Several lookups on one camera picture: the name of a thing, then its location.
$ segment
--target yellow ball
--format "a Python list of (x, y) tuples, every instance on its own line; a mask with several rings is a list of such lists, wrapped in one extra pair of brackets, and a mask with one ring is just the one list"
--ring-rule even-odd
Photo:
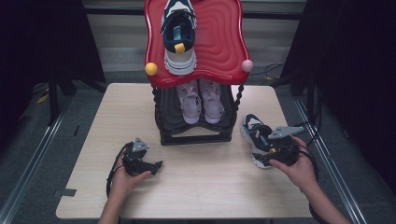
[(145, 66), (145, 71), (149, 76), (155, 76), (155, 74), (158, 72), (157, 64), (147, 63)]

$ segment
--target black curtain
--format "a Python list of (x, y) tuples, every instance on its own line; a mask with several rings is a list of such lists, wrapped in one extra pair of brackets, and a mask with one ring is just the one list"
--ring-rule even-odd
[(50, 71), (66, 93), (72, 79), (106, 82), (80, 0), (0, 3), (0, 141), (11, 136), (38, 83)]
[(396, 193), (396, 5), (346, 1), (315, 81), (364, 158)]
[(291, 93), (300, 95), (308, 86), (327, 52), (343, 3), (344, 0), (306, 1), (281, 79), (274, 87), (289, 83)]

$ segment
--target shoe sole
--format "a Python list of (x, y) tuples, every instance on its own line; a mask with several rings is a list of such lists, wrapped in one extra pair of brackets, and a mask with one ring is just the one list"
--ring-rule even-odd
[(163, 62), (165, 64), (166, 70), (168, 70), (169, 73), (171, 73), (172, 75), (175, 75), (175, 76), (186, 76), (188, 74), (191, 74), (197, 67), (197, 58), (196, 58), (194, 48), (192, 48), (190, 50), (192, 50), (192, 55), (184, 63), (172, 62), (169, 58), (168, 51), (165, 50)]
[(205, 120), (208, 123), (215, 124), (219, 123), (220, 119), (211, 119), (207, 114), (205, 114)]
[(198, 122), (199, 117), (198, 117), (197, 119), (189, 119), (189, 118), (185, 117), (184, 114), (183, 114), (183, 119), (184, 119), (184, 121), (186, 121), (186, 123), (188, 123), (188, 124), (194, 124), (194, 123)]
[(254, 151), (254, 150), (258, 150), (258, 149), (254, 146), (253, 141), (251, 140), (249, 134), (248, 134), (247, 131), (245, 130), (245, 127), (244, 127), (244, 121), (245, 121), (245, 120), (246, 120), (246, 118), (242, 119), (242, 123), (241, 123), (241, 125), (239, 126), (239, 131), (241, 132), (242, 137), (245, 139), (245, 141), (247, 141), (247, 142), (250, 143), (250, 145), (251, 145), (250, 156), (251, 156), (251, 159), (253, 160), (253, 163), (254, 163), (257, 167), (259, 167), (259, 168), (261, 168), (261, 169), (264, 169), (264, 170), (271, 169), (272, 166), (265, 166), (262, 162), (260, 162), (260, 161), (258, 161), (258, 160), (256, 160), (256, 159), (254, 158), (254, 156), (253, 156), (253, 151)]

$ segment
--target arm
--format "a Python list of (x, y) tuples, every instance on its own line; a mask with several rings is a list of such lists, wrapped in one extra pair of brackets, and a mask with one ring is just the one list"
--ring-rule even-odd
[(150, 171), (146, 171), (137, 176), (130, 176), (126, 173), (122, 166), (121, 157), (117, 161), (116, 173), (114, 174), (111, 191), (108, 195), (107, 202), (103, 208), (99, 223), (118, 223), (120, 211), (125, 199), (132, 193), (134, 187), (151, 175)]
[[(303, 140), (297, 137), (293, 137), (293, 139), (301, 146), (301, 151), (308, 152)], [(291, 182), (300, 188), (318, 216), (328, 223), (349, 223), (321, 189), (316, 180), (313, 165), (304, 154), (300, 153), (299, 159), (292, 166), (287, 166), (276, 160), (269, 162), (285, 173)]]

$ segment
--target red wavy pattern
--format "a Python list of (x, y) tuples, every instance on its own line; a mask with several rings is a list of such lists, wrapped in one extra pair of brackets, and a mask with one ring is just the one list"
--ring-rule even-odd
[(156, 63), (158, 73), (148, 76), (151, 85), (171, 88), (190, 80), (207, 78), (228, 85), (245, 83), (248, 73), (241, 63), (249, 59), (242, 37), (242, 8), (239, 0), (191, 0), (197, 18), (194, 50), (197, 67), (186, 76), (170, 74), (164, 65), (161, 18), (167, 0), (147, 0), (148, 27), (146, 63)]

